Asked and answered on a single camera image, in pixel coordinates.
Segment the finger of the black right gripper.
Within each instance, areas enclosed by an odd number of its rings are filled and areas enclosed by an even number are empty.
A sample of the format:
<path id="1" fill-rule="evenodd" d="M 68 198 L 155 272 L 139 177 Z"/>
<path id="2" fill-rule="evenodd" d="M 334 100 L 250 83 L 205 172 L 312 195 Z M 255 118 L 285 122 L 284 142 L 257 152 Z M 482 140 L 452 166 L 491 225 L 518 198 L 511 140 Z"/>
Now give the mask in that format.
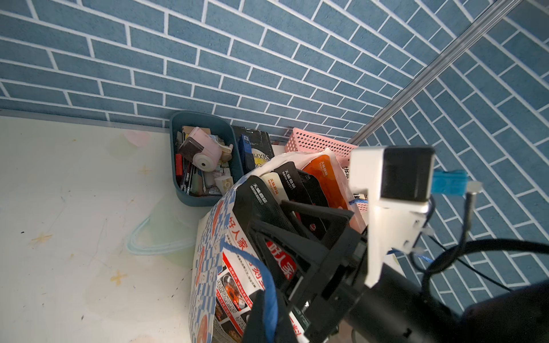
<path id="1" fill-rule="evenodd" d="M 334 292 L 356 285 L 353 212 L 298 202 L 255 205 L 246 235 L 282 292 Z M 327 229 L 319 240 L 297 217 L 320 218 Z"/>

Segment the blue checkered paper bag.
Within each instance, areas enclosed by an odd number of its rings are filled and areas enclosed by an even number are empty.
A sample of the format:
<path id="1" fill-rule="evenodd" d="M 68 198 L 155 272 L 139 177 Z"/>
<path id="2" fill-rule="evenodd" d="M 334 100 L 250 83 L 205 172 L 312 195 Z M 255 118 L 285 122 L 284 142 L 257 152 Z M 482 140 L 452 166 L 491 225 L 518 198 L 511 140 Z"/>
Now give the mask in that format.
<path id="1" fill-rule="evenodd" d="M 193 342 L 324 342 L 365 290 L 365 222 L 336 155 L 290 152 L 200 221 Z"/>

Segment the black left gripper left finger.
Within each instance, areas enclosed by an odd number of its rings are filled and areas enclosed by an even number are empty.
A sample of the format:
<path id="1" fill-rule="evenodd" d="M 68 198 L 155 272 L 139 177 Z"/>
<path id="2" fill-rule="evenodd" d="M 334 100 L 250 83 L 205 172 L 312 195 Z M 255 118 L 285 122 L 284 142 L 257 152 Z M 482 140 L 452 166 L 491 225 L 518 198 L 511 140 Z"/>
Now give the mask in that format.
<path id="1" fill-rule="evenodd" d="M 242 343 L 267 343 L 263 314 L 264 300 L 256 300 L 248 317 Z"/>

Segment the orange condiment packet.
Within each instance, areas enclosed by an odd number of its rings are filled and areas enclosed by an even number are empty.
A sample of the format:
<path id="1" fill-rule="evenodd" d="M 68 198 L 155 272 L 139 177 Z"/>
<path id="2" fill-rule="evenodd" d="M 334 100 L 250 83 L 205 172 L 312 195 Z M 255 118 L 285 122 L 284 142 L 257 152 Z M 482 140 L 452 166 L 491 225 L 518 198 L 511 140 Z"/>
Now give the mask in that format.
<path id="1" fill-rule="evenodd" d="M 330 157 L 327 154 L 314 158 L 304 167 L 303 171 L 313 175 L 319 181 L 329 207 L 342 210 L 349 209 L 348 201 L 340 190 Z"/>

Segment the black red condiment packet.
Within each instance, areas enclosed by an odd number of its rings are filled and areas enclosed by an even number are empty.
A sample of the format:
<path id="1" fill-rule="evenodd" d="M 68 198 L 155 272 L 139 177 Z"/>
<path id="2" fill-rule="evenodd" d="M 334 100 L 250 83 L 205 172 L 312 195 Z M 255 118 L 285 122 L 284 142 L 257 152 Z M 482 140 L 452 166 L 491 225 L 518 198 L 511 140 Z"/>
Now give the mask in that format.
<path id="1" fill-rule="evenodd" d="M 295 163 L 289 161 L 274 169 L 274 172 L 280 177 L 281 183 L 290 201 L 312 205 L 297 170 L 298 168 L 295 166 Z M 303 213 L 298 213 L 297 217 L 319 240 L 326 234 L 326 226 L 320 218 Z"/>

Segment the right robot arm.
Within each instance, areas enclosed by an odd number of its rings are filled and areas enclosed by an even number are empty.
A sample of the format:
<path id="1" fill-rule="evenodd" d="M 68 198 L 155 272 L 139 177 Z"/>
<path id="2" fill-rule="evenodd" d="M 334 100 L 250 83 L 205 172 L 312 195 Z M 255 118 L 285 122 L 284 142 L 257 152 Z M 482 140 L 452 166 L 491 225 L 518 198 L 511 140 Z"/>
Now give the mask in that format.
<path id="1" fill-rule="evenodd" d="M 324 342 L 341 322 L 369 342 L 547 342 L 548 282 L 542 281 L 456 314 L 390 267 L 365 285 L 367 241 L 347 210 L 283 202 L 274 224 L 247 225 L 273 285 L 257 297 L 244 342 L 295 342 L 292 311 L 305 337 Z"/>

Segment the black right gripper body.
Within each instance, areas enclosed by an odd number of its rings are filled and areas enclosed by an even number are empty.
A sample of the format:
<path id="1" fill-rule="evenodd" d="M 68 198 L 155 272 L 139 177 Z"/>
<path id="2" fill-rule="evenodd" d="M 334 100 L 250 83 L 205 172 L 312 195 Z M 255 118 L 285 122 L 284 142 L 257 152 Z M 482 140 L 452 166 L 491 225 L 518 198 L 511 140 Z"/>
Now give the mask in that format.
<path id="1" fill-rule="evenodd" d="M 324 342 L 346 321 L 369 342 L 467 342 L 460 317 L 424 298 L 417 285 L 389 266 L 379 283 L 364 284 L 367 249 L 355 231 L 343 232 L 303 293 L 305 336 Z"/>

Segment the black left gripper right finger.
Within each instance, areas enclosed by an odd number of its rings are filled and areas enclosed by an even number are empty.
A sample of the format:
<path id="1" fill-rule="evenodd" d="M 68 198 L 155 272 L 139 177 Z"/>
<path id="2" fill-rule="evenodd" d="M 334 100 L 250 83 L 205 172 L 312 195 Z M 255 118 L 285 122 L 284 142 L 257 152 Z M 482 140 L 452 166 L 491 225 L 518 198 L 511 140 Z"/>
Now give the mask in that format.
<path id="1" fill-rule="evenodd" d="M 289 310 L 286 307 L 286 302 L 280 290 L 276 290 L 278 318 L 277 327 L 274 336 L 274 343 L 297 343 L 293 324 L 290 320 Z"/>

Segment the dark maroon condiment packet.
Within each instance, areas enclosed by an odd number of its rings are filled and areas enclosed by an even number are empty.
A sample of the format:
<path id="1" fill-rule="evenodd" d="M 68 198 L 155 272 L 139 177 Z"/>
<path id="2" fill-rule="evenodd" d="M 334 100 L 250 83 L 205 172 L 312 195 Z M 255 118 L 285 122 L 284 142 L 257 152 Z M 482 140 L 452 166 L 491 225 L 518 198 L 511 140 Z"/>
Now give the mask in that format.
<path id="1" fill-rule="evenodd" d="M 302 180 L 303 186 L 310 197 L 311 204 L 315 206 L 329 207 L 327 197 L 325 196 L 317 178 L 300 169 L 297 171 Z"/>

